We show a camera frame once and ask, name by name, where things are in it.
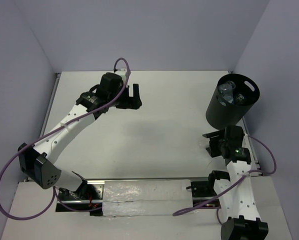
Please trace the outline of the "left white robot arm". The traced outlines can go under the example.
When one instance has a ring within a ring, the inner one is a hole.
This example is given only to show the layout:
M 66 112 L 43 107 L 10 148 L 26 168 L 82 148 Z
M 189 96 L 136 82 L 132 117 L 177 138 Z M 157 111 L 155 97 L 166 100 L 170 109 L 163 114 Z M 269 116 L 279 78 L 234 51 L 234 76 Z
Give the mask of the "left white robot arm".
M 137 110 L 142 106 L 138 84 L 133 84 L 133 96 L 129 95 L 128 76 L 124 68 L 103 74 L 100 83 L 83 92 L 56 125 L 60 131 L 53 128 L 48 137 L 30 147 L 23 143 L 18 148 L 21 171 L 44 190 L 60 188 L 78 200 L 93 196 L 96 190 L 86 179 L 74 171 L 58 168 L 55 163 L 75 137 L 110 107 Z

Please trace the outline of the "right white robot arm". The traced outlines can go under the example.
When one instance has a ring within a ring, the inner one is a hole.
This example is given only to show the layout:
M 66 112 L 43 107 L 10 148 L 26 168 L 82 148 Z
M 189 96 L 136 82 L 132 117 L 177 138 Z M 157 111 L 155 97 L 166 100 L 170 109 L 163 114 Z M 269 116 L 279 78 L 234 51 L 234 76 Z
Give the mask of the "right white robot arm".
M 206 151 L 212 158 L 221 156 L 227 171 L 214 170 L 208 176 L 207 191 L 218 196 L 223 217 L 222 240 L 264 240 L 268 224 L 262 221 L 254 198 L 248 148 L 243 147 L 243 128 L 229 125 L 223 130 L 206 133 Z

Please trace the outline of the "labelled clear plastic bottle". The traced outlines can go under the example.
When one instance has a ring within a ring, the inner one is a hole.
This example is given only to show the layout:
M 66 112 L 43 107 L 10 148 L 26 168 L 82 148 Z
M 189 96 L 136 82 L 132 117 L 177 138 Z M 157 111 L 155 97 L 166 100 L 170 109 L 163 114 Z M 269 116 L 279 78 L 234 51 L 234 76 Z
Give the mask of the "labelled clear plastic bottle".
M 218 91 L 226 102 L 234 103 L 233 90 L 230 85 L 227 83 L 221 84 L 218 86 Z

